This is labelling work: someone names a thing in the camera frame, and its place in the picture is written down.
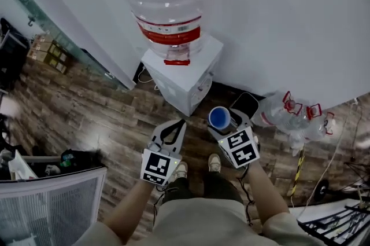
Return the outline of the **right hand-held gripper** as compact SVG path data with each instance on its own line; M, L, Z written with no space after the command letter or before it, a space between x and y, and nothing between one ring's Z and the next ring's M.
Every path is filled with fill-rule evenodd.
M208 125L208 132L218 142L226 158L235 168L244 167L260 158L257 143L253 137L252 123L247 114L230 108L231 134L229 129L219 130Z

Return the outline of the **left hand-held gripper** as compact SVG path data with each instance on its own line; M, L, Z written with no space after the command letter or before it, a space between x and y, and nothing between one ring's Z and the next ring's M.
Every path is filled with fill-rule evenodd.
M182 160L186 121L170 120L157 126L142 153L140 178L157 186L165 186Z

